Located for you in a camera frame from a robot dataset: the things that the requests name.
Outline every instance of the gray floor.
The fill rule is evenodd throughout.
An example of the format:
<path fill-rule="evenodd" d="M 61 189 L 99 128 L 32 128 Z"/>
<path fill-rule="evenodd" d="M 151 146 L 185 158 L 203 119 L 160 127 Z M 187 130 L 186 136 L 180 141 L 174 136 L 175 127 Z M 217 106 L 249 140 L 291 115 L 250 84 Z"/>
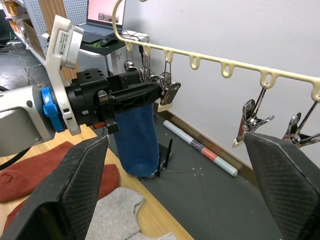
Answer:
<path fill-rule="evenodd" d="M 28 51 L 15 52 L 28 66 L 39 62 Z M 0 85 L 8 89 L 28 84 L 25 63 L 0 54 Z M 33 80 L 48 81 L 43 66 L 30 69 Z M 196 240 L 283 239 L 259 191 L 242 177 L 231 177 L 162 125 L 156 132 L 164 145 L 173 139 L 173 155 L 160 178 L 141 182 Z M 111 137 L 110 148 L 117 148 Z"/>

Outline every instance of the blue sock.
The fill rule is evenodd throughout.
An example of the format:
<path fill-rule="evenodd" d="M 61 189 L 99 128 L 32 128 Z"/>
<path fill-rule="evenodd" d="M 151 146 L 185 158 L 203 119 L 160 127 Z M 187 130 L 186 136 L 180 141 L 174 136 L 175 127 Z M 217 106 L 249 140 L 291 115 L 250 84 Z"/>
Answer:
<path fill-rule="evenodd" d="M 114 134 L 124 170 L 136 177 L 153 174 L 159 164 L 159 148 L 152 104 L 116 115 L 119 131 Z"/>

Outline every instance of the wooden table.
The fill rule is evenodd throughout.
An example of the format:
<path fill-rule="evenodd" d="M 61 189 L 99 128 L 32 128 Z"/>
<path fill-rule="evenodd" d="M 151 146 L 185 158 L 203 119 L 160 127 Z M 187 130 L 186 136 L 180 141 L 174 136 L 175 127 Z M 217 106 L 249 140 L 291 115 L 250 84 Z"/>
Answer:
<path fill-rule="evenodd" d="M 59 144 L 69 141 L 72 144 L 78 144 L 83 140 L 90 139 L 96 134 L 86 126 L 81 126 L 82 134 L 71 136 L 69 131 L 61 132 L 55 135 L 51 141 L 32 147 L 21 159 L 26 159 L 41 153 L 44 153 Z M 10 159 L 9 157 L 0 158 L 0 164 Z M 135 190 L 145 197 L 145 201 L 140 208 L 137 218 L 141 232 L 148 237 L 156 238 L 167 233 L 174 233 L 177 239 L 193 239 L 187 231 L 171 216 L 171 214 L 158 202 L 158 200 L 137 180 L 137 178 L 128 175 L 122 168 L 119 159 L 109 149 L 105 158 L 106 164 L 116 164 L 120 173 L 120 186 Z M 7 219 L 7 215 L 27 197 L 14 200 L 7 203 L 0 203 L 0 235 Z"/>

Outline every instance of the laptop screen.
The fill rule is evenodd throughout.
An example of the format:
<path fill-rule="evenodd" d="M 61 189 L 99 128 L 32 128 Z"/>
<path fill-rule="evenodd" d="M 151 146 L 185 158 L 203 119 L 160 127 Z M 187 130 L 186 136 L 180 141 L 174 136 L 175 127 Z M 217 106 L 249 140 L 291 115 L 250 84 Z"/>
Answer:
<path fill-rule="evenodd" d="M 112 25 L 112 12 L 117 0 L 88 0 L 87 21 L 97 24 Z M 125 3 L 123 0 L 116 11 L 116 25 L 124 24 Z"/>

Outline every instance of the label sticker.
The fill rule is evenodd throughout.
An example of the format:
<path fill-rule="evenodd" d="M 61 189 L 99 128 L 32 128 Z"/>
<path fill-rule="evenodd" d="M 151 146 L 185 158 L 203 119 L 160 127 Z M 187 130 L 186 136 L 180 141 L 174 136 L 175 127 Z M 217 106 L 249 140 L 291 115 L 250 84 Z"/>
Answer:
<path fill-rule="evenodd" d="M 66 45 L 67 45 L 67 41 L 68 41 L 68 35 L 61 32 L 60 34 L 60 38 L 59 39 L 59 47 L 58 47 L 58 52 L 60 55 L 64 55 L 66 52 Z"/>

